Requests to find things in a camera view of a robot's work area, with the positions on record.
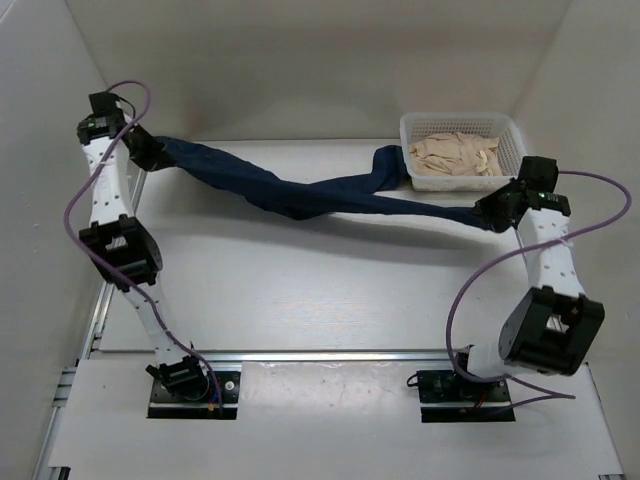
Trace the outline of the dark blue denim trousers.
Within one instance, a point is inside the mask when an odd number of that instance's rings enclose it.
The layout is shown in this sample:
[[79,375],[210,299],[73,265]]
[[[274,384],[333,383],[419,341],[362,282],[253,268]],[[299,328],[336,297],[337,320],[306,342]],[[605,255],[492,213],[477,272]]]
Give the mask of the dark blue denim trousers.
[[212,188],[243,197],[248,203],[296,221],[332,213],[419,215],[442,218],[484,231],[494,228],[472,213],[470,207],[443,207],[382,195],[408,177],[402,148],[387,145],[377,149],[371,171],[298,183],[217,148],[159,136],[164,151],[175,166]]

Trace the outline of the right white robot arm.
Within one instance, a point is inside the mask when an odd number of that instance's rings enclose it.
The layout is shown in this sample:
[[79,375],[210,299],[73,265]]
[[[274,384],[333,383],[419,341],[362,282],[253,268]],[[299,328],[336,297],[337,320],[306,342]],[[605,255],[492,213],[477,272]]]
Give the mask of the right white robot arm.
[[528,290],[494,342],[454,354],[449,387],[460,399],[476,397],[485,378],[573,375],[603,323],[603,305],[587,297],[576,273],[567,239],[571,209],[554,191],[558,177],[555,160],[526,156],[516,178],[473,208],[495,229],[519,234]]

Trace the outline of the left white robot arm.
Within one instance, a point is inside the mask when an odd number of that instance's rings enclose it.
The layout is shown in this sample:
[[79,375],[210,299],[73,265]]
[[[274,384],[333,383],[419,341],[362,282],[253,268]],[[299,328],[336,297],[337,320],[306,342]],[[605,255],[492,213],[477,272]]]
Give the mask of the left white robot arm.
[[103,91],[89,96],[92,112],[77,126],[77,135],[92,182],[89,226],[78,239],[93,254],[103,279],[114,285],[138,315],[153,347],[156,363],[147,372],[166,391],[186,401],[199,401],[213,388],[211,376],[191,349],[171,333],[170,312],[159,281],[163,267],[159,246],[135,217],[127,176],[133,163],[146,172],[174,165],[162,143],[131,118],[121,98]]

